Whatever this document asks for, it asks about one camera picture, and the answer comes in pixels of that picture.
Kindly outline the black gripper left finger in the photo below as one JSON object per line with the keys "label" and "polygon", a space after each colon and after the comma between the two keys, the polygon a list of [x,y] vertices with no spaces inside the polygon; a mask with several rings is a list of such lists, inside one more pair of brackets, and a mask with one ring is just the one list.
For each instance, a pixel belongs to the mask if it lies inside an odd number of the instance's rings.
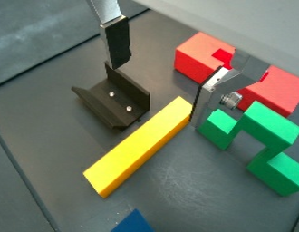
{"label": "black gripper left finger", "polygon": [[118,0],[86,1],[100,20],[100,34],[111,68],[118,69],[132,57],[128,17],[122,13]]}

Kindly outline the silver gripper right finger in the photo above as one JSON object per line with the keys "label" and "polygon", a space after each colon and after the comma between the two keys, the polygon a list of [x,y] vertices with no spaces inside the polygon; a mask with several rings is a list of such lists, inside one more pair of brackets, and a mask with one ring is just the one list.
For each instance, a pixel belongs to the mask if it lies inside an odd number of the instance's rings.
{"label": "silver gripper right finger", "polygon": [[190,116],[191,125],[195,128],[204,124],[222,105],[230,109],[239,105],[242,97],[238,90],[259,82],[270,64],[236,49],[231,67],[231,70],[219,67],[200,84]]}

